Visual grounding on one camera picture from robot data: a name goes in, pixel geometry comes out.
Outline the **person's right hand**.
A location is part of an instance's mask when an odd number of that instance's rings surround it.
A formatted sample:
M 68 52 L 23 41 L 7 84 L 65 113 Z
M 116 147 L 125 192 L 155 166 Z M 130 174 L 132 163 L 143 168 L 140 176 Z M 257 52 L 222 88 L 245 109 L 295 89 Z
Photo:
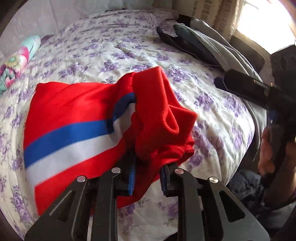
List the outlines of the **person's right hand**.
M 295 143 L 287 143 L 285 160 L 283 161 L 274 181 L 265 190 L 263 202 L 270 207 L 281 206 L 295 196 Z M 261 176 L 275 171 L 271 158 L 273 155 L 269 143 L 269 130 L 265 128 L 261 135 L 258 171 Z

